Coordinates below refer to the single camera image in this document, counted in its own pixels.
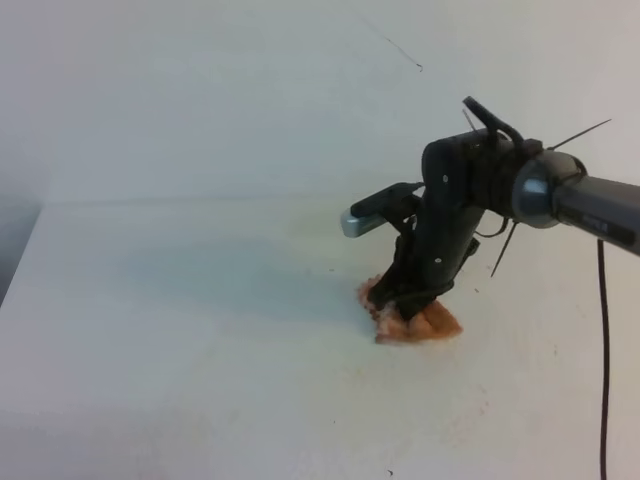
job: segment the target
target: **white tabletop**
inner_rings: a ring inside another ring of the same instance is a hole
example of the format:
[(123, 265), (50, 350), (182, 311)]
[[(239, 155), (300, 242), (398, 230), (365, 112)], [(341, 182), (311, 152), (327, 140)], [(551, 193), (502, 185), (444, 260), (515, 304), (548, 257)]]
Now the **white tabletop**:
[[(483, 241), (442, 299), (465, 332), (380, 346), (354, 289), (394, 234), (342, 237), (349, 200), (45, 209), (0, 310), (0, 478), (598, 478), (595, 240), (521, 227), (492, 280)], [(640, 262), (608, 254), (621, 479)]]

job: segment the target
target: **meat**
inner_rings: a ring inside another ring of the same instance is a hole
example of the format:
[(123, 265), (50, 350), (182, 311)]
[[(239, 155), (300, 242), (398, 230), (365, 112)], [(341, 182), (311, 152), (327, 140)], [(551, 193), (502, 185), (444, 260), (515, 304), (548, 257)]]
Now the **meat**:
[(393, 302), (377, 310), (367, 300), (367, 294), (380, 275), (370, 278), (358, 289), (358, 300), (376, 322), (377, 343), (417, 343), (423, 340), (455, 337), (462, 332), (456, 318), (439, 301), (427, 305), (409, 322), (405, 322)]

